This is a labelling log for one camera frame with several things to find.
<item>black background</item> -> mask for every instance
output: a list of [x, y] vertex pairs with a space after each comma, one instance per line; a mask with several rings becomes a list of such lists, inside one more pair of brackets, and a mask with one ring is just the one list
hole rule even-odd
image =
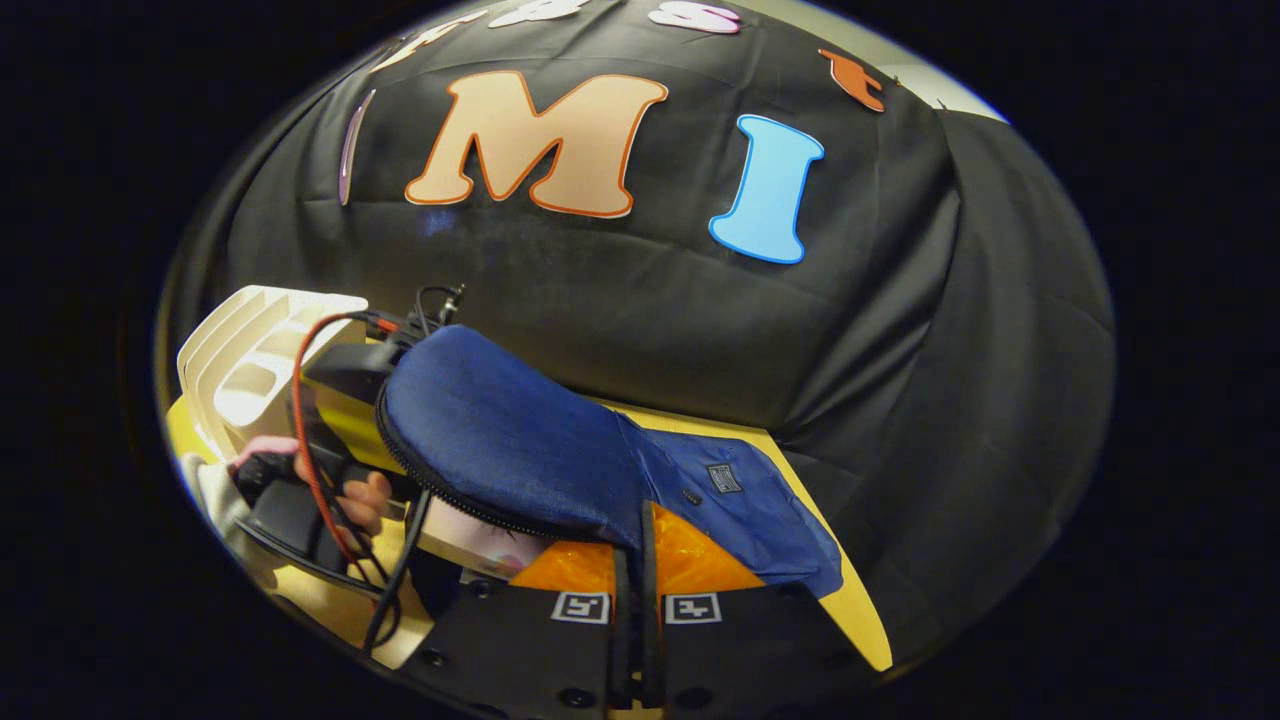
[[[0, 10], [10, 352], [29, 359], [9, 375], [10, 418], [29, 428], [6, 454], [10, 618], [29, 643], [8, 643], [26, 671], [6, 676], [6, 701], [38, 717], [46, 703], [425, 716], [415, 693], [282, 621], [195, 521], [159, 445], [148, 323], [169, 251], [236, 150], [435, 8], [47, 5]], [[1057, 172], [1111, 282], [1121, 375], [1098, 479], [1053, 551], [984, 623], [849, 715], [1261, 717], [1274, 652], [1256, 462], [1275, 348], [1251, 314], [1276, 236], [1260, 211], [1275, 190], [1261, 161], [1274, 4], [851, 10], [966, 82]]]

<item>fabric tag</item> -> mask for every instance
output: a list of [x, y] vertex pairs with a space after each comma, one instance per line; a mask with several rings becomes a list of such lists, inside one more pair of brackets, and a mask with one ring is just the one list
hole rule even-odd
[[721, 465], [708, 465], [707, 474], [712, 477], [712, 484], [721, 495], [727, 492], [742, 492], [742, 486], [737, 484], [737, 478], [733, 477], [733, 469], [727, 464]]

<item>sleeve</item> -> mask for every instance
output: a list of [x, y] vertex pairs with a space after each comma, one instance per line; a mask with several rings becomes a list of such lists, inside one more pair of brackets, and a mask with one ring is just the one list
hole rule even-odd
[[225, 465], [210, 465], [196, 454], [182, 457], [182, 478], [201, 512], [212, 524], [219, 539], [236, 555], [244, 570], [265, 589], [275, 589], [276, 568], [285, 562], [262, 550], [236, 520], [250, 515], [248, 503], [241, 497]]

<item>blue fabric cover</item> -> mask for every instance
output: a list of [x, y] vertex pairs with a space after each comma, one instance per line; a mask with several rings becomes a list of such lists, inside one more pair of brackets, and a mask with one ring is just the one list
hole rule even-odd
[[[641, 546], [643, 500], [689, 520], [765, 583], [840, 588], [840, 550], [751, 445], [645, 430], [463, 325], [415, 345], [387, 384], [397, 433], [458, 493]], [[727, 464], [741, 492], [719, 492]], [[684, 491], [701, 500], [695, 505]]]

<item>red cable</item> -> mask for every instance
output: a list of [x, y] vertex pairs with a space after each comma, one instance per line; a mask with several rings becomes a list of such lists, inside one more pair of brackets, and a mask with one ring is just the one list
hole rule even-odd
[[320, 477], [316, 474], [315, 462], [311, 459], [311, 446], [307, 445], [306, 423], [303, 423], [302, 418], [302, 357], [306, 355], [307, 347], [311, 346], [311, 342], [315, 341], [316, 334], [319, 334], [325, 325], [328, 325], [329, 323], [334, 323], [337, 320], [346, 320], [346, 319], [356, 319], [356, 318], [353, 318], [349, 314], [338, 314], [321, 318], [315, 325], [312, 325], [311, 332], [308, 332], [307, 337], [302, 340], [302, 346], [298, 347], [298, 356], [293, 361], [293, 427], [296, 428], [298, 434], [298, 454], [302, 457], [302, 468], [307, 473], [307, 477], [303, 479], [307, 482], [308, 486], [311, 486], [311, 496], [315, 497], [316, 506], [320, 509], [320, 515], [324, 518], [324, 524], [326, 528], [329, 528], [329, 534], [333, 536], [334, 542], [338, 543], [338, 548], [342, 550], [342, 553], [347, 557], [347, 561], [358, 568], [360, 562], [356, 561], [356, 556], [351, 552], [351, 548], [347, 547], [347, 543], [344, 543], [342, 541], [342, 537], [338, 534], [338, 527], [333, 521], [333, 515], [329, 511], [329, 503], [325, 502], [324, 493], [320, 492]]

